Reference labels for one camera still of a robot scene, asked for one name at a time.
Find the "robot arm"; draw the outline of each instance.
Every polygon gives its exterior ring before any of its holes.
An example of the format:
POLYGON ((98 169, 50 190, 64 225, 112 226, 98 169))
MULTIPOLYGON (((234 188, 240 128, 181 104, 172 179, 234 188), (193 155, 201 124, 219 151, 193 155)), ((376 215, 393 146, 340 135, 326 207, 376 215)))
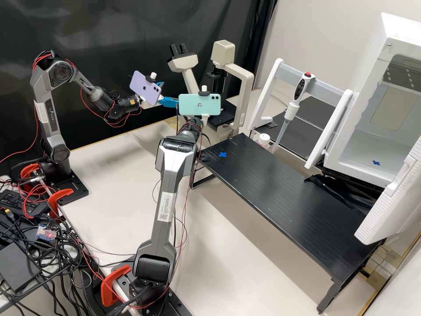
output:
POLYGON ((168 136, 159 143, 155 168, 161 173, 161 188, 152 236, 139 246, 133 264, 133 275, 143 285, 160 287, 172 279, 176 250, 168 239, 178 184, 193 170, 198 151, 196 142, 202 127, 200 118, 193 117, 176 136, 168 136))
POLYGON ((199 86, 192 71, 192 68, 199 63, 196 53, 190 52, 185 43, 180 44, 180 52, 174 44, 170 46, 170 50, 172 57, 168 59, 168 66, 171 71, 182 73, 188 93, 198 93, 199 86))
POLYGON ((51 92, 64 83, 75 82, 88 94, 92 103, 106 113, 104 118, 107 120, 116 120, 125 113, 138 110, 141 100, 135 95, 114 101, 101 87, 94 86, 69 60, 53 51, 43 54, 36 58, 30 80, 42 130, 41 146, 51 162, 62 164, 61 173, 70 174, 70 151, 60 133, 51 92))
POLYGON ((215 68, 211 74, 216 76, 210 77, 217 79, 216 81, 214 80, 212 85, 213 89, 224 89, 226 73, 229 73, 241 80, 234 122, 231 123, 231 127, 234 131, 233 135, 237 135, 239 128, 244 125, 250 94, 253 88, 254 75, 244 68, 234 64, 234 56, 235 45, 233 43, 224 39, 216 41, 212 48, 212 55, 210 58, 215 68))

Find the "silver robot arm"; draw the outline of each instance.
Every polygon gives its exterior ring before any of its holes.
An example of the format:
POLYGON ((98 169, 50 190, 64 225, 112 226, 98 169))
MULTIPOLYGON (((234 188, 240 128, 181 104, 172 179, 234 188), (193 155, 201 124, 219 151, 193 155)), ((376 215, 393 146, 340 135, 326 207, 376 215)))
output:
POLYGON ((68 158, 70 151, 60 133, 56 109, 51 92, 65 83, 75 82, 87 94, 92 103, 107 114, 106 120, 119 119, 125 113, 140 108, 141 100, 135 95, 113 100, 101 87, 94 86, 69 60, 52 50, 36 58, 30 85, 34 92, 34 104, 41 126, 41 147, 48 163, 42 165, 46 177, 63 179, 71 173, 68 158))
POLYGON ((193 171, 202 127, 199 118, 191 118, 176 136, 168 136, 159 143, 155 168, 161 172, 161 189, 152 236, 139 246, 133 264, 133 275, 143 285, 159 287, 168 285, 172 279, 177 252, 169 235, 178 184, 193 171))

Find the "smartphone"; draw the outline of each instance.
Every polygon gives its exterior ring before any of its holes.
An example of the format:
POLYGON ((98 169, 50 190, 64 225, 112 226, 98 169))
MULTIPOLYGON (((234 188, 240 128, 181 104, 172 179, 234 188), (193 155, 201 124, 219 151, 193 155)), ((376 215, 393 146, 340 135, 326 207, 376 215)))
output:
POLYGON ((207 96, 198 94, 180 94, 178 96, 180 115, 220 115, 221 96, 211 93, 207 96))
POLYGON ((157 103, 161 94, 161 87, 147 81, 146 77, 137 70, 133 73, 130 89, 152 106, 157 103))

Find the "black curtain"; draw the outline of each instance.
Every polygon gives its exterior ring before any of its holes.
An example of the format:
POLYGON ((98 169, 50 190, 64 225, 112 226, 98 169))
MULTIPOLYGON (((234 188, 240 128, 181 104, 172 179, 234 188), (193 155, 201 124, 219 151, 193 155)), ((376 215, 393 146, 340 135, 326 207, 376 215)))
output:
MULTIPOLYGON (((25 149, 35 135, 31 64, 42 50, 53 49, 68 57, 95 85, 130 95, 128 85, 135 70, 154 71, 165 81, 162 94, 177 97, 186 92, 181 74, 170 71, 171 43, 186 43, 199 57, 193 69, 204 82, 213 42, 236 44, 236 62, 243 65, 252 41, 256 18, 270 0, 3 0, 0 35, 0 106, 2 124, 0 159, 25 149)), ((238 88, 228 86, 232 94, 238 88)), ((75 84, 53 91, 61 133, 69 148, 99 141, 171 117, 174 109, 151 108, 130 118, 121 129, 112 129, 87 111, 75 84)), ((0 164, 4 174, 16 162, 39 156, 33 149, 0 164)))

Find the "sticker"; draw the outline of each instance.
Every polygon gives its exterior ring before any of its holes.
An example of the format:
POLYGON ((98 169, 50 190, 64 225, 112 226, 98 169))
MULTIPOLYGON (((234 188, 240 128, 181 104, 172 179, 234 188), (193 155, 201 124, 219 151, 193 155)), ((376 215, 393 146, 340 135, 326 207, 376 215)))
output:
POLYGON ((45 109, 44 103, 38 103, 38 102, 35 102, 34 100, 34 104, 35 104, 36 114, 38 116, 39 121, 43 124, 47 124, 48 115, 47 115, 47 110, 45 109))
POLYGON ((58 130, 57 120, 56 120, 56 112, 54 110, 53 102, 51 99, 45 101, 45 109, 48 113, 48 120, 50 121, 50 128, 52 132, 58 130))
POLYGON ((246 114, 245 113, 243 113, 243 114, 241 114, 241 117, 240 117, 240 125, 243 125, 243 123, 244 123, 244 118, 246 117, 246 114))
POLYGON ((159 204, 158 218, 160 222, 171 222, 174 214, 177 193, 162 192, 159 204))

